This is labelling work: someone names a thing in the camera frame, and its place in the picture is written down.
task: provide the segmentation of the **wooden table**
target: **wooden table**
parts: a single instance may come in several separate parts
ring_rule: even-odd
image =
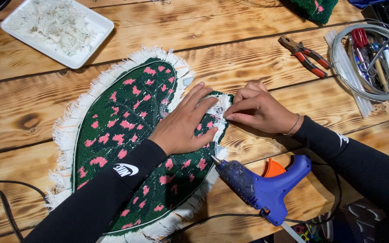
[[[0,28],[0,180],[19,180],[45,190],[48,172],[56,168],[57,149],[52,124],[69,102],[89,89],[89,83],[111,63],[139,50],[141,44],[175,49],[215,90],[235,93],[251,80],[263,82],[289,110],[309,115],[317,123],[389,155],[389,102],[377,103],[363,119],[352,95],[331,71],[320,80],[278,43],[286,34],[328,57],[327,32],[363,21],[360,11],[339,0],[325,26],[301,19],[278,1],[270,8],[243,0],[185,0],[161,4],[145,0],[78,0],[111,19],[115,30],[96,55],[79,70],[61,64],[15,40]],[[22,0],[12,0],[0,22]],[[262,134],[231,125],[222,142],[230,159],[261,172],[264,158],[286,165],[289,155],[309,153],[285,136]],[[361,196],[343,180],[344,202]],[[24,235],[46,214],[33,190],[0,184]],[[329,211],[336,184],[332,171],[310,173],[285,198],[289,218],[308,220]],[[219,180],[191,221],[220,213],[256,213]],[[280,228],[258,218],[225,217],[209,220],[181,235],[187,242],[248,242]],[[17,242],[0,202],[0,242]]]

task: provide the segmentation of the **white fringe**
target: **white fringe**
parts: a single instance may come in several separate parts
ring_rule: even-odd
[[[92,81],[90,90],[80,95],[77,101],[69,104],[64,112],[64,116],[57,119],[53,125],[54,132],[52,135],[60,152],[57,159],[57,169],[49,173],[49,179],[55,183],[55,186],[52,189],[48,188],[46,190],[49,201],[49,204],[46,206],[51,208],[50,211],[67,199],[72,193],[70,177],[73,172],[74,150],[79,126],[86,112],[93,102],[116,81],[119,75],[139,66],[148,58],[160,58],[163,61],[171,63],[176,70],[177,82],[174,98],[170,102],[168,109],[171,112],[176,108],[182,100],[184,89],[193,81],[195,72],[190,70],[190,66],[185,60],[175,56],[172,52],[173,49],[166,52],[156,46],[152,49],[142,46],[142,50],[129,55],[128,60],[114,64],[109,70],[102,72],[97,79]],[[219,98],[219,102],[210,108],[208,113],[218,117],[218,121],[214,124],[215,127],[219,128],[219,131],[214,137],[214,141],[216,142],[215,150],[218,158],[225,159],[228,155],[227,148],[220,146],[217,141],[224,132],[226,120],[223,117],[223,113],[230,106],[230,98],[227,94],[216,97]],[[217,178],[218,173],[215,170],[215,166],[213,166],[205,180],[191,197],[164,218],[137,232],[128,232],[122,236],[102,236],[98,242],[154,242],[159,237],[166,236],[177,229],[181,229],[184,226],[181,218],[188,220],[193,217],[194,213],[201,207],[206,194],[211,190]]]

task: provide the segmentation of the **hand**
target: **hand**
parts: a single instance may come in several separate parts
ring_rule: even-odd
[[[226,110],[224,117],[268,133],[288,133],[298,120],[298,115],[274,99],[262,83],[254,82],[236,92],[233,105]],[[303,120],[301,117],[290,135],[298,131]]]
[[[204,82],[194,86],[175,110],[161,120],[149,137],[149,140],[159,145],[167,156],[193,152],[213,141],[218,130],[216,127],[200,137],[195,137],[195,129],[202,117],[218,101],[215,97],[209,97],[197,105],[200,99],[213,91],[212,88],[204,86]]]

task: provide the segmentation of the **coil of wire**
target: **coil of wire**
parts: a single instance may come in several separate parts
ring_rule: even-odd
[[[357,88],[356,86],[351,84],[348,81],[348,78],[346,77],[345,71],[342,69],[342,67],[340,66],[340,63],[337,61],[335,53],[337,52],[337,48],[340,45],[342,45],[342,39],[345,36],[347,36],[352,30],[357,29],[357,28],[363,28],[365,30],[378,33],[378,34],[380,34],[382,36],[385,36],[387,39],[389,39],[389,29],[381,27],[381,26],[378,26],[378,25],[356,24],[356,25],[351,25],[351,26],[349,26],[347,28],[344,28],[335,37],[333,45],[332,45],[332,48],[330,49],[330,53],[329,54],[330,54],[330,58],[331,58],[331,61],[332,61],[332,65],[333,65],[337,75],[343,80],[343,82],[349,87],[349,89],[351,89],[355,93],[359,94],[362,97],[366,97],[366,98],[374,100],[374,101],[380,101],[380,102],[387,101],[387,100],[389,100],[389,93],[375,94],[375,93],[371,93],[371,92],[366,92],[366,91],[360,90],[359,88]]]

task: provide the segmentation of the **white tray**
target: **white tray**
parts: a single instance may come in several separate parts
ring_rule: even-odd
[[[114,28],[114,23],[112,21],[73,0],[73,6],[78,9],[83,9],[83,11],[86,13],[86,19],[88,21],[89,28],[95,30],[97,35],[95,36],[95,39],[91,42],[91,50],[89,52],[83,51],[79,54],[68,57],[66,55],[56,52],[55,49],[52,47],[42,45],[41,43],[34,42],[23,36],[19,36],[13,30],[8,29],[6,23],[10,21],[10,18],[14,13],[22,9],[29,1],[31,0],[24,1],[10,15],[8,15],[8,17],[5,18],[4,21],[1,23],[1,28],[19,41],[22,41],[23,43],[29,45],[37,51],[72,69],[78,69],[83,66],[85,62],[92,56],[92,54],[99,48],[99,46],[103,43],[107,36],[109,36],[109,34]]]

